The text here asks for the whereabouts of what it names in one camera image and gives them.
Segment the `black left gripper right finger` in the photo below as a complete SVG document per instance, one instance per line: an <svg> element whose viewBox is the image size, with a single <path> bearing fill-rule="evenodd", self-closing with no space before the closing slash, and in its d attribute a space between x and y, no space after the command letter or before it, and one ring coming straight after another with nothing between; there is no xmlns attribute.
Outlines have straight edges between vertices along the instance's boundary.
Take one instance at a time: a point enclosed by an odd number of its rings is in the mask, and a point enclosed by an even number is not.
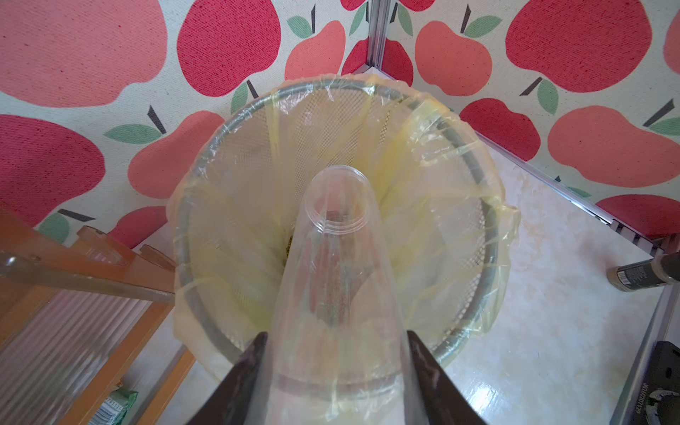
<svg viewBox="0 0 680 425"><path fill-rule="evenodd" d="M485 421L469 405L421 338L412 330L407 331L407 337L418 382L418 396L423 402L429 424L485 425Z"/></svg>

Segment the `clear plastic jar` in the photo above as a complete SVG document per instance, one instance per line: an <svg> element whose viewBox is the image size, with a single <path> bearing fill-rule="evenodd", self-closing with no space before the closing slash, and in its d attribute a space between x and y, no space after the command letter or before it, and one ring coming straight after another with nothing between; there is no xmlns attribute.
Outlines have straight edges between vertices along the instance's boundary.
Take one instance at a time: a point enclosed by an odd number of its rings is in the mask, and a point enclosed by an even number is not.
<svg viewBox="0 0 680 425"><path fill-rule="evenodd" d="M249 424L428 421L368 178L325 168L294 228Z"/></svg>

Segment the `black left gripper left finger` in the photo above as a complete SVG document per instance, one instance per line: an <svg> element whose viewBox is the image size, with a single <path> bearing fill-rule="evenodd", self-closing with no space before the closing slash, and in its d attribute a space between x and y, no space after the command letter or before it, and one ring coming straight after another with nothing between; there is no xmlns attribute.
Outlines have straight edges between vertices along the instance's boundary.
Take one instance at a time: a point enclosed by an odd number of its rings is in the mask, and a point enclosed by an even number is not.
<svg viewBox="0 0 680 425"><path fill-rule="evenodd" d="M267 332L255 336L212 396L188 421L189 425L245 424L267 338Z"/></svg>

